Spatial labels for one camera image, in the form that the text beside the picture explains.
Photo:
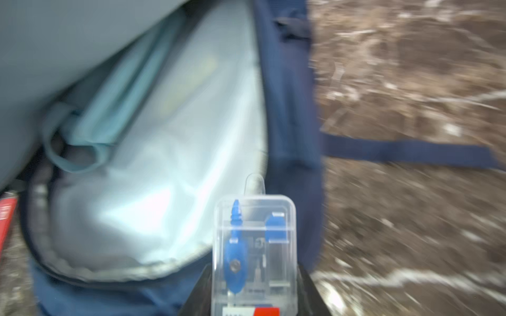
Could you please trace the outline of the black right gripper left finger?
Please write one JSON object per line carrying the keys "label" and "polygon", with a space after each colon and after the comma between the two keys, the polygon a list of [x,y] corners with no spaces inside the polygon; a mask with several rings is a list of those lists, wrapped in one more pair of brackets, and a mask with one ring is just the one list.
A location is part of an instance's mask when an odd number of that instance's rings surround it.
{"label": "black right gripper left finger", "polygon": [[212,265],[207,264],[178,316],[211,316],[212,273]]}

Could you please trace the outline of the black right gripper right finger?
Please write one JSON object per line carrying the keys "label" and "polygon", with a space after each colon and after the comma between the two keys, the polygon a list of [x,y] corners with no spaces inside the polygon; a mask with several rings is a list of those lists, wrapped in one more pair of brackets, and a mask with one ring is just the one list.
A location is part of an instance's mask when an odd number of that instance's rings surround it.
{"label": "black right gripper right finger", "polygon": [[306,269],[298,264],[298,316],[332,316]]}

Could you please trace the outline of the navy blue student backpack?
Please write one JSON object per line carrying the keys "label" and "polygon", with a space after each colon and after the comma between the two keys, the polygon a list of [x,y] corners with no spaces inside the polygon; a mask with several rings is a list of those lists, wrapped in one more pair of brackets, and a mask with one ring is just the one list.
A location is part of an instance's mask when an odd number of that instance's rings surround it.
{"label": "navy blue student backpack", "polygon": [[[50,107],[176,11],[187,22],[109,159],[55,166]],[[177,315],[213,263],[218,201],[251,174],[293,201],[308,272],[324,156],[499,168],[487,147],[322,133],[311,44],[305,1],[2,1],[1,195],[18,193],[38,314]]]}

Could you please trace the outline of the teal pencil pouch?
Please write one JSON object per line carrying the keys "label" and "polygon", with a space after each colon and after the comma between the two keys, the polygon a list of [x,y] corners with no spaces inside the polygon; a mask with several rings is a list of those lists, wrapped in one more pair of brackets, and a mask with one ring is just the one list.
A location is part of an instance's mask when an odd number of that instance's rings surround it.
{"label": "teal pencil pouch", "polygon": [[[63,171],[80,173],[103,165],[152,88],[159,71],[187,22],[176,11],[125,49],[95,68],[53,104],[42,123],[46,156]],[[87,165],[60,156],[51,141],[60,134],[66,144],[93,153]]]}

